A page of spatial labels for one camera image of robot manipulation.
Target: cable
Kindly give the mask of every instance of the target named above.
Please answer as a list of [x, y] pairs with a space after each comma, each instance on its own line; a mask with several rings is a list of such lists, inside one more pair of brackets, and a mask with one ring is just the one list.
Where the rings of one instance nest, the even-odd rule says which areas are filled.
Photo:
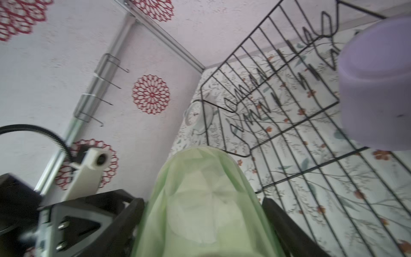
[[32, 131], [32, 132], [40, 133], [50, 138], [54, 143], [57, 144], [59, 149], [66, 154], [70, 162], [74, 162], [74, 157], [72, 156], [69, 148], [66, 146], [64, 141], [58, 135], [54, 134], [50, 130], [47, 130], [43, 127], [39, 127], [35, 125], [29, 125], [29, 124], [15, 124], [15, 125], [7, 125], [4, 127], [0, 127], [0, 135], [4, 133], [8, 133], [8, 132], [14, 132], [14, 131]]

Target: red floral medallion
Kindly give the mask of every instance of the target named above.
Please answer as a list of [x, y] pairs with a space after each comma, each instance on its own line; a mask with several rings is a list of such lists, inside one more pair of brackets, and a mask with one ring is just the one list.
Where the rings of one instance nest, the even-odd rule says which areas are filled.
[[158, 21], [169, 21], [174, 16], [171, 0], [132, 0], [147, 16]]
[[168, 106], [170, 91], [161, 78], [144, 75], [134, 83], [133, 98], [139, 109], [149, 114], [157, 114]]
[[[111, 181], [111, 178], [114, 177], [114, 175], [117, 172], [117, 168], [118, 168], [117, 152], [111, 148], [111, 145], [104, 143], [104, 141], [97, 141], [95, 139], [90, 139], [90, 140], [80, 140], [74, 143], [71, 148], [71, 152], [73, 156], [77, 155], [81, 145], [89, 145], [93, 147], [99, 147], [99, 148], [110, 150], [112, 154], [111, 164], [108, 168], [106, 168], [103, 171], [103, 176], [102, 176], [102, 180], [100, 182], [99, 188], [104, 187], [107, 183]], [[56, 185], [58, 185], [63, 190], [67, 190], [68, 185], [70, 184], [72, 180], [71, 167], [69, 166], [69, 164], [70, 163], [68, 161], [65, 161], [63, 165], [61, 166], [60, 170], [58, 171], [57, 176], [55, 178]]]
[[53, 0], [0, 0], [0, 41], [19, 32], [30, 34], [36, 21], [46, 20], [47, 5]]

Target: black wire dish rack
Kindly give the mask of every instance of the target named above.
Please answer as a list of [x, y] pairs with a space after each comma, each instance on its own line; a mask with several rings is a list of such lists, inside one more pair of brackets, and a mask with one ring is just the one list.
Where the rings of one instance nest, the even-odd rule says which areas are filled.
[[342, 13], [385, 17], [339, 0], [333, 15], [318, 12], [319, 23], [305, 10], [279, 1], [203, 74], [199, 94], [213, 109], [203, 108], [204, 122], [214, 116], [205, 140], [238, 157], [258, 197], [273, 199], [329, 255], [406, 256], [409, 153], [362, 146], [338, 119], [338, 54], [370, 25], [341, 31]]

